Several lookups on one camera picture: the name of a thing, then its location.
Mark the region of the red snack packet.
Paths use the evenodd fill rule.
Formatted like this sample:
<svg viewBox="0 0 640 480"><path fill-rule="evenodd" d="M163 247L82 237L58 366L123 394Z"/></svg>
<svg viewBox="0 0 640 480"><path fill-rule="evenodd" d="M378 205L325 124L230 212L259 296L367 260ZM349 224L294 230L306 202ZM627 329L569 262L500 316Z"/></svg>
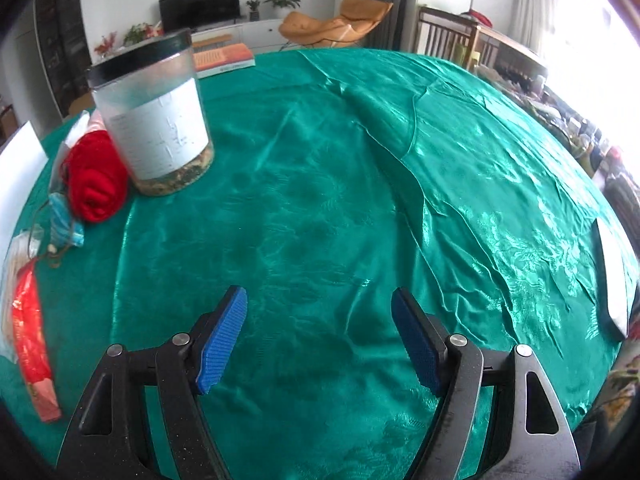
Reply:
<svg viewBox="0 0 640 480"><path fill-rule="evenodd" d="M43 317L35 261L17 274L11 304L14 348L32 406L42 422L56 422L62 416L43 335Z"/></svg>

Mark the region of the red yarn ball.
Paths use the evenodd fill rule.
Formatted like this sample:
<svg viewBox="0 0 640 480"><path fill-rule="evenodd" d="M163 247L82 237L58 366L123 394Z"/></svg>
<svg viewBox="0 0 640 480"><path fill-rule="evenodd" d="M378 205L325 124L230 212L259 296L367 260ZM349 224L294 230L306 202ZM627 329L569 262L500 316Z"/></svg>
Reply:
<svg viewBox="0 0 640 480"><path fill-rule="evenodd" d="M129 190L129 174L104 129L82 136L62 163L70 210L76 218L101 223L119 212Z"/></svg>

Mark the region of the pink cloth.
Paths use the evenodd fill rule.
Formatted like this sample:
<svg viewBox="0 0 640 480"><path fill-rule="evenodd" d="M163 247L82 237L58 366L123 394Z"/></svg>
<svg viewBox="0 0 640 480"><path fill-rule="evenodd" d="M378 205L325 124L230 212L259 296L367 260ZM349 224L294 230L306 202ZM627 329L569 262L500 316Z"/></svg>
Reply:
<svg viewBox="0 0 640 480"><path fill-rule="evenodd" d="M77 122L70 128L70 132L65 139L65 144L68 148L72 148L86 134L105 130L106 127L103 117L98 110L93 110L92 112L84 110L77 119Z"/></svg>

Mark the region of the white storage box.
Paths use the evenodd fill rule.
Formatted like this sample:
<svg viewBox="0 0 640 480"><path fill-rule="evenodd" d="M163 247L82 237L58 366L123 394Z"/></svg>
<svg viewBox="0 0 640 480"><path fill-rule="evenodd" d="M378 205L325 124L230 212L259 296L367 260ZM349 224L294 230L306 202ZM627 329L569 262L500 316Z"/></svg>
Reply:
<svg viewBox="0 0 640 480"><path fill-rule="evenodd" d="M31 122L15 131L1 150L0 257L6 258L17 220L48 156Z"/></svg>

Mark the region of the green satin tablecloth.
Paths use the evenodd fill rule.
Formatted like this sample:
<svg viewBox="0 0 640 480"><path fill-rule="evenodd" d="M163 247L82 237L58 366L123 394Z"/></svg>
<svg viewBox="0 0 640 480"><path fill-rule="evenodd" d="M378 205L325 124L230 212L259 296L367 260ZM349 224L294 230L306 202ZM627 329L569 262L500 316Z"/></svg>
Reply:
<svg viewBox="0 0 640 480"><path fill-rule="evenodd" d="M618 352L597 219L622 229L551 133L452 64L288 51L204 79L215 144L183 190L131 194L36 267L58 403L110 344L156 346L232 285L247 318L200 400L237 479L399 479L436 399L390 313L398 287L478 346L531 346L570 426Z"/></svg>

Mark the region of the clear jar black lid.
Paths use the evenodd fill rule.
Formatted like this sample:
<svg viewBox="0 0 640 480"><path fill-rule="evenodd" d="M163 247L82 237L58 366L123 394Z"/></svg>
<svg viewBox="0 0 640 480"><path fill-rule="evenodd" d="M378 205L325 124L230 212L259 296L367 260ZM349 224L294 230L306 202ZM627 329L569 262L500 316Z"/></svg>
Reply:
<svg viewBox="0 0 640 480"><path fill-rule="evenodd" d="M215 150L187 29L144 40L94 64L87 82L142 194L169 195L206 173Z"/></svg>

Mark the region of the orange book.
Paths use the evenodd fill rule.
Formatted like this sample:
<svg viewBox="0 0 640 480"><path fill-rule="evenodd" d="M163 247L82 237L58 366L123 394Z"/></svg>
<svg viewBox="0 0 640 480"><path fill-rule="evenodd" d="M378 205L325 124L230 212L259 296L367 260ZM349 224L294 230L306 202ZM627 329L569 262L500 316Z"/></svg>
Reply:
<svg viewBox="0 0 640 480"><path fill-rule="evenodd" d="M242 70L255 65L254 53L245 44L203 50L194 53L194 63L198 78Z"/></svg>

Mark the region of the red flower plant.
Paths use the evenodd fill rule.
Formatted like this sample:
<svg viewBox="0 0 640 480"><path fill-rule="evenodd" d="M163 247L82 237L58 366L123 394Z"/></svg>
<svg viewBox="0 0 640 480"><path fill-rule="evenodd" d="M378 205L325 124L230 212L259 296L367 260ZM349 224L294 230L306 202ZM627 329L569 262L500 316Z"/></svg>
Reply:
<svg viewBox="0 0 640 480"><path fill-rule="evenodd" d="M117 32L110 32L107 36L103 36L101 42L93 48L99 60L109 58L114 53L116 38Z"/></svg>

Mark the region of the small wooden bench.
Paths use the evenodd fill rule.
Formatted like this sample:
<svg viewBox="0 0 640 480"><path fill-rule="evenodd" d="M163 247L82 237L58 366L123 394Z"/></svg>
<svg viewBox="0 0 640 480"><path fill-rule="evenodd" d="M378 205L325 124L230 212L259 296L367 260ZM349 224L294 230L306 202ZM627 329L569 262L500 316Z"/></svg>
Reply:
<svg viewBox="0 0 640 480"><path fill-rule="evenodd" d="M231 44L234 37L231 34L224 34L210 37L203 40L194 41L192 44L195 51L212 50Z"/></svg>

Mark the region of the wooden railing chair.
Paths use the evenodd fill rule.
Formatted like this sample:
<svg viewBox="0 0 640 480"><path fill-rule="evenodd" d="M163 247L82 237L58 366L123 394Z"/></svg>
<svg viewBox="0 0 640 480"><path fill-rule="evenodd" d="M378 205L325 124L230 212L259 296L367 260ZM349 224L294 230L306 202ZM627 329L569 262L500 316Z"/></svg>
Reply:
<svg viewBox="0 0 640 480"><path fill-rule="evenodd" d="M548 75L544 62L528 47L470 16L429 6L416 11L411 47L414 53L442 58L466 70L480 65L527 79Z"/></svg>

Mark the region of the white TV cabinet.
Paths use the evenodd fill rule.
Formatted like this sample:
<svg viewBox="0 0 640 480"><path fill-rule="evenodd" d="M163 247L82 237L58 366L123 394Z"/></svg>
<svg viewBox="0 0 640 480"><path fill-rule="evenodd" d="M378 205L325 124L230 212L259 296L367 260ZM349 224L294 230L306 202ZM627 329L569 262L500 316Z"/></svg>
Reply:
<svg viewBox="0 0 640 480"><path fill-rule="evenodd" d="M245 44L254 54L280 51L288 43L279 32L281 23L281 20L273 18L210 28L194 32L192 44L194 41L231 34L234 37L231 44Z"/></svg>

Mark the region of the dark tall bookshelf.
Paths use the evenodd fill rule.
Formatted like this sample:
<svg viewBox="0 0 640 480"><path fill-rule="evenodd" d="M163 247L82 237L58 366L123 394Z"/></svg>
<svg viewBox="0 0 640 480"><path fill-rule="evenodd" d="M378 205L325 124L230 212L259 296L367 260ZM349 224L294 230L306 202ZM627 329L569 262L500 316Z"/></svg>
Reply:
<svg viewBox="0 0 640 480"><path fill-rule="evenodd" d="M49 89L66 117L74 101L89 92L91 65L80 0L35 0L35 33Z"/></svg>

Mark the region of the black television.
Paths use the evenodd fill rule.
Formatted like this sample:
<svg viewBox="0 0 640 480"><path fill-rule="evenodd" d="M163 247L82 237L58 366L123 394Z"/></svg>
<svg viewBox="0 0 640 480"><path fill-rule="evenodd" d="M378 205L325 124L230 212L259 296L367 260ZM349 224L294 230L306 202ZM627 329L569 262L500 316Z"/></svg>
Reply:
<svg viewBox="0 0 640 480"><path fill-rule="evenodd" d="M236 20L241 16L240 0L160 0L164 32Z"/></svg>

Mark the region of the orange lounge chair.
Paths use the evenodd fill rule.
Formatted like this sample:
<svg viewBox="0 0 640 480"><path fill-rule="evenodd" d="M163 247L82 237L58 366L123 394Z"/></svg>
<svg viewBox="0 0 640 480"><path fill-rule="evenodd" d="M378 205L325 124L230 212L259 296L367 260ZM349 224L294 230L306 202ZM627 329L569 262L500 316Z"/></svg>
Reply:
<svg viewBox="0 0 640 480"><path fill-rule="evenodd" d="M343 0L338 15L325 21L293 11L279 32L286 44L302 48L351 47L377 28L393 5L381 0Z"/></svg>

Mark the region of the green potted plant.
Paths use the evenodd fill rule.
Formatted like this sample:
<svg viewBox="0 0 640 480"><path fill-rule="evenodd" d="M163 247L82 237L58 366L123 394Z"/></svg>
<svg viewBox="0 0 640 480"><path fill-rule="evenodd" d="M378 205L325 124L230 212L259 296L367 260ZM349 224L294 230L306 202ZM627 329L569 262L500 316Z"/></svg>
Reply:
<svg viewBox="0 0 640 480"><path fill-rule="evenodd" d="M263 3L269 4L273 8L273 13L280 20L284 20L286 16L299 9L304 0L262 0Z"/></svg>

